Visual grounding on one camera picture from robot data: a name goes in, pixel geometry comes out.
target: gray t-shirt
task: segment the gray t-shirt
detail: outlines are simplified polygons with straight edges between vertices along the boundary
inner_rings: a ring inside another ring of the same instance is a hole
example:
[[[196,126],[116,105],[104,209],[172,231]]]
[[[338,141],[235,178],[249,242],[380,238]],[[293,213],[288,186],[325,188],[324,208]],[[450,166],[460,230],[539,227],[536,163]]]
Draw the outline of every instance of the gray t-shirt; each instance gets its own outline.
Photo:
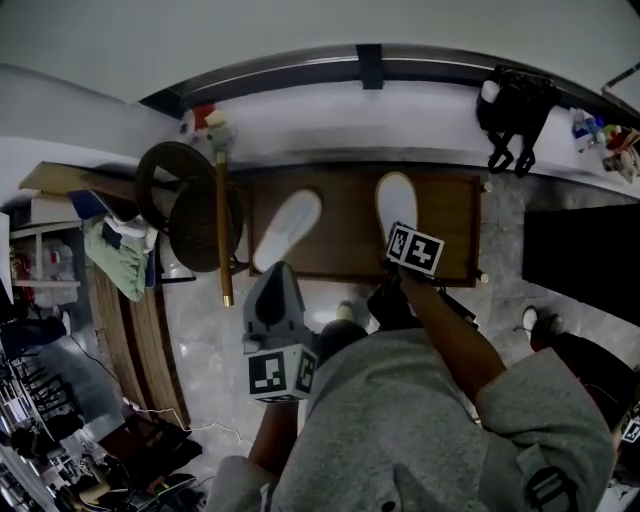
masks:
[[[595,510],[613,470],[611,433],[553,350],[483,388],[476,408],[482,427],[424,330],[373,334],[316,375],[281,478],[227,457],[207,512],[530,510],[537,466],[527,460],[559,468],[578,510]]]

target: person's left arm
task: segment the person's left arm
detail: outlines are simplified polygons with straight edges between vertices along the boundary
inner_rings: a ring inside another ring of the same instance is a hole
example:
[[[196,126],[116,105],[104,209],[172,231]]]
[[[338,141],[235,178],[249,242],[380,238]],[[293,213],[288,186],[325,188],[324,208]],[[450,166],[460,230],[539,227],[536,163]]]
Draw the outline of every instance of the person's left arm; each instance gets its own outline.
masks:
[[[278,483],[297,437],[298,403],[268,405],[249,457],[226,457],[220,464],[206,512],[259,511],[263,492]]]

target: wooden stick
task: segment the wooden stick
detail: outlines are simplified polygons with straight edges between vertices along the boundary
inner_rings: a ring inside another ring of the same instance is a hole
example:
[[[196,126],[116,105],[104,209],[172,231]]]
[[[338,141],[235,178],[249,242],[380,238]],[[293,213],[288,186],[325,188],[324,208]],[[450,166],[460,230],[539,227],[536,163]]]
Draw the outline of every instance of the wooden stick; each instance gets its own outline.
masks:
[[[218,260],[220,261],[220,285],[225,307],[233,306],[233,283],[229,260],[229,208],[227,205],[227,154],[216,151],[216,213],[218,222]]]

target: green cloth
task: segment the green cloth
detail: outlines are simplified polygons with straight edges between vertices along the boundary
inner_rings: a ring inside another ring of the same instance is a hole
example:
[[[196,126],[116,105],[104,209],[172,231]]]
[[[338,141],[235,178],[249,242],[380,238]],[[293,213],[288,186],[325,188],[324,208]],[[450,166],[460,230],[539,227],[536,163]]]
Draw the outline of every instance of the green cloth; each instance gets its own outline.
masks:
[[[138,302],[145,291],[149,255],[144,253],[144,238],[122,235],[116,249],[102,238],[104,221],[97,222],[84,235],[84,250],[126,297]]]

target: tiled floor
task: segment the tiled floor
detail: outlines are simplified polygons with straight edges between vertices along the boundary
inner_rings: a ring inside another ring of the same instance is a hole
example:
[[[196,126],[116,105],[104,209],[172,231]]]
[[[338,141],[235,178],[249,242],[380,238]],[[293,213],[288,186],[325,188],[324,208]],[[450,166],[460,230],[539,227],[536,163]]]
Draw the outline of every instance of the tiled floor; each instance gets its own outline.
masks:
[[[547,306],[562,315],[566,330],[601,344],[631,366],[640,363],[640,328],[520,277],[525,209],[587,208],[635,200],[533,176],[488,179],[494,187],[483,195],[479,265],[490,281],[473,289],[449,290],[477,314],[481,332],[505,361],[513,364],[531,353],[524,331],[518,330],[524,308],[529,304]],[[212,422],[224,426],[193,435],[205,452],[186,469],[198,479],[213,475],[226,455],[248,453],[262,416],[262,405],[248,398],[241,345],[242,303],[252,283],[246,274],[234,277],[233,309],[222,306],[217,273],[199,276],[193,283],[165,286],[169,329],[192,426]],[[300,287],[307,325],[315,331],[334,318],[342,300],[366,291],[311,281],[300,281]],[[227,429],[235,429],[248,441],[239,443],[236,432]]]

